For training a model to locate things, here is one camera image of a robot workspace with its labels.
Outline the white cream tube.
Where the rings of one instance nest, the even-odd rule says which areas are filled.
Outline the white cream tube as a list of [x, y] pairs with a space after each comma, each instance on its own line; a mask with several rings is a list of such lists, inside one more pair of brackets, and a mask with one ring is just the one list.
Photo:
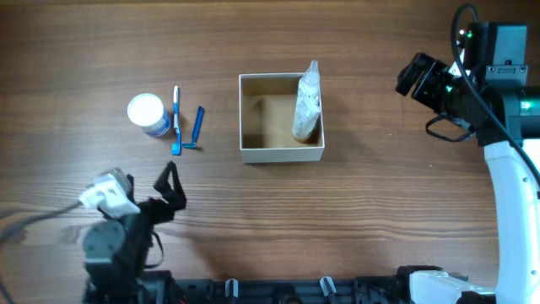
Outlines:
[[305, 142], [313, 133], [321, 114], [321, 92], [317, 77], [307, 76], [299, 81], [292, 134], [297, 141]]

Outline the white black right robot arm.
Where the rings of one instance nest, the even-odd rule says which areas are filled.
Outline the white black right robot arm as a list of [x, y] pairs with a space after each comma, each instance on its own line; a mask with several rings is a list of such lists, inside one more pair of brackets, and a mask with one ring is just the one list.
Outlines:
[[527, 85], [527, 27], [473, 22], [460, 32], [462, 76], [425, 53], [399, 73], [396, 92], [411, 96], [477, 137], [494, 186], [499, 276], [493, 300], [539, 301], [539, 88]]

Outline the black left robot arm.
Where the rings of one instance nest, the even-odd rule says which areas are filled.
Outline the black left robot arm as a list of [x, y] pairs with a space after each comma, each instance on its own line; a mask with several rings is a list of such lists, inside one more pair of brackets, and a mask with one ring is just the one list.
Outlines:
[[78, 200], [104, 219], [84, 237], [89, 274], [84, 303], [187, 303], [187, 295], [169, 270], [148, 263], [149, 249], [163, 248], [154, 227], [170, 222], [186, 207], [176, 164], [168, 162], [154, 183], [159, 198], [134, 200], [132, 176], [115, 168], [102, 173]]

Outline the dark blue spray bottle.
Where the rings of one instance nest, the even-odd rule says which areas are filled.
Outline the dark blue spray bottle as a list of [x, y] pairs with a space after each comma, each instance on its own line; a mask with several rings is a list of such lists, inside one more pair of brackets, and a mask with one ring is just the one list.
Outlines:
[[318, 61], [312, 60], [299, 82], [299, 95], [309, 95], [319, 106], [321, 100], [321, 76]]

